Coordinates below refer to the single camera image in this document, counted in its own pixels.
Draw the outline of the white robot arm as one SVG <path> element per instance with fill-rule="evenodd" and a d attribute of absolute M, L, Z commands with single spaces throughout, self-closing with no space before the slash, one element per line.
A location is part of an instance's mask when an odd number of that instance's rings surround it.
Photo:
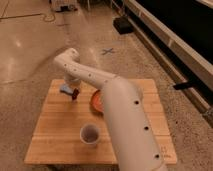
<path fill-rule="evenodd" d="M 77 58 L 78 52 L 69 48 L 54 63 L 101 91 L 104 120 L 120 171 L 168 171 L 140 89 L 122 76 L 80 64 Z"/>

